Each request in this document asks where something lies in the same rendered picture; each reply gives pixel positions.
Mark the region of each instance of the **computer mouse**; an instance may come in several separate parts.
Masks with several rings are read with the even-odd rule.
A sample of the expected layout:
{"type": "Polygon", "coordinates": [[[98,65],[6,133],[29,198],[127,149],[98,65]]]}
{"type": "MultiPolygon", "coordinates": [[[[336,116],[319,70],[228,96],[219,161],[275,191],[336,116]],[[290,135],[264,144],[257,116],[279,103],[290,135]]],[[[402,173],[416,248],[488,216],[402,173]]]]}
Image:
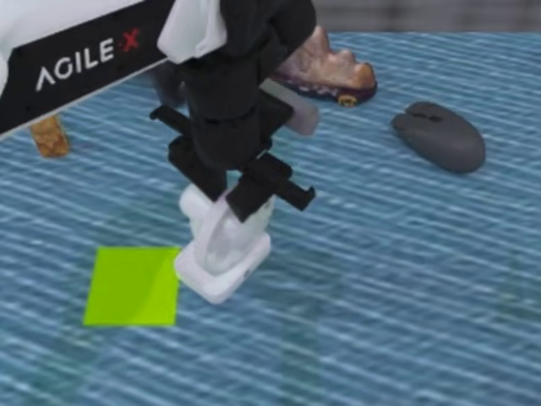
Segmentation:
{"type": "Polygon", "coordinates": [[[391,121],[397,136],[434,165],[471,173],[485,161],[483,136],[465,118],[429,101],[418,101],[391,121]]]}

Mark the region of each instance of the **blue textured surface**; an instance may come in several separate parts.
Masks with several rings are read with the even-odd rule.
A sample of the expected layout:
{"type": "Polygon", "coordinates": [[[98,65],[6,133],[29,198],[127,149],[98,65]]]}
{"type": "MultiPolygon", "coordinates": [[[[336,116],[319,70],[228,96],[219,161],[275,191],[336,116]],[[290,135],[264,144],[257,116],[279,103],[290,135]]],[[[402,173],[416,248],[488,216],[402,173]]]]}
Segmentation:
{"type": "Polygon", "coordinates": [[[332,40],[374,63],[379,95],[277,137],[317,201],[279,204],[270,259],[223,306],[184,289],[174,328],[81,326],[97,245],[188,240],[152,89],[66,112],[65,159],[27,133],[0,145],[2,406],[541,404],[541,35],[332,40]],[[422,99],[479,127],[483,170],[391,135],[422,99]]]}

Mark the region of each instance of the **green sticky note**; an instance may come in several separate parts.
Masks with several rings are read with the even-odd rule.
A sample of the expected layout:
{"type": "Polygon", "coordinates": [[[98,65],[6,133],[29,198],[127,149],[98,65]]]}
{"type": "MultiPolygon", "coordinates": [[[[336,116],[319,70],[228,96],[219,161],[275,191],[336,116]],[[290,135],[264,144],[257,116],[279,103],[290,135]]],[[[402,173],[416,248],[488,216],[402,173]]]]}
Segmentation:
{"type": "Polygon", "coordinates": [[[171,326],[177,314],[179,248],[100,247],[86,326],[171,326]]]}

